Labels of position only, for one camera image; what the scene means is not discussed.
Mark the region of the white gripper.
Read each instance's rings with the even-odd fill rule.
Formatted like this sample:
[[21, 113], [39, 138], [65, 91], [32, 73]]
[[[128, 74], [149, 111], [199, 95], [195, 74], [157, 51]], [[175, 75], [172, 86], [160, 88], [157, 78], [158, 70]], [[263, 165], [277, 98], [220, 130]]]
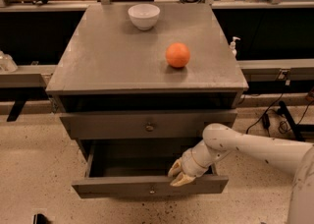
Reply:
[[209, 166], [217, 158], [217, 151], [204, 142], [189, 148], [183, 153], [182, 159], [177, 159], [168, 171], [169, 177], [176, 178], [171, 182], [172, 187], [181, 187], [192, 183], [195, 178], [207, 172]]

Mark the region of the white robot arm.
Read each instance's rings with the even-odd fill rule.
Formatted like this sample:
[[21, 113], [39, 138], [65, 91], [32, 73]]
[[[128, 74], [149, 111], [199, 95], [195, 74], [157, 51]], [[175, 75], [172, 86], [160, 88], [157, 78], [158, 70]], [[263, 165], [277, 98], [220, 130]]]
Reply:
[[314, 224], [314, 145], [239, 133], [214, 123], [202, 140], [177, 159], [168, 172], [171, 185], [180, 187], [203, 176], [209, 167], [232, 151], [239, 151], [292, 174], [287, 224]]

